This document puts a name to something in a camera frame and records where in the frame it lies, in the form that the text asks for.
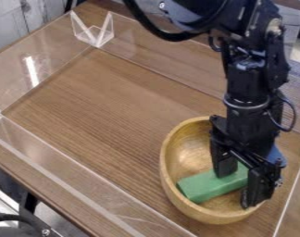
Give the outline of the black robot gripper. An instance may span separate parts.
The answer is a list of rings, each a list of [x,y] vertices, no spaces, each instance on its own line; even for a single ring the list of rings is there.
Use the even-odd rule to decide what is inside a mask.
[[[241,191],[241,207],[246,209],[270,199],[280,185],[286,160],[274,139],[281,131],[284,106],[276,98],[261,102],[226,98],[223,102],[226,117],[209,118],[211,164],[218,178],[238,170],[238,160],[250,169]]]

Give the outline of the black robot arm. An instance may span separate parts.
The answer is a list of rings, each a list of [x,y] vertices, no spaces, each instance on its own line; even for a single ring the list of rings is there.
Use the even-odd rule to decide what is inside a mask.
[[[201,34],[222,55],[226,78],[226,115],[209,119],[210,155],[222,178],[248,168],[241,206],[272,198],[281,183],[286,158],[274,140],[293,126],[282,125],[284,106],[292,101],[281,92],[289,80],[285,57],[285,26],[273,0],[161,0],[159,10],[181,32],[161,29],[137,0],[123,0],[141,25],[162,40],[182,42]]]

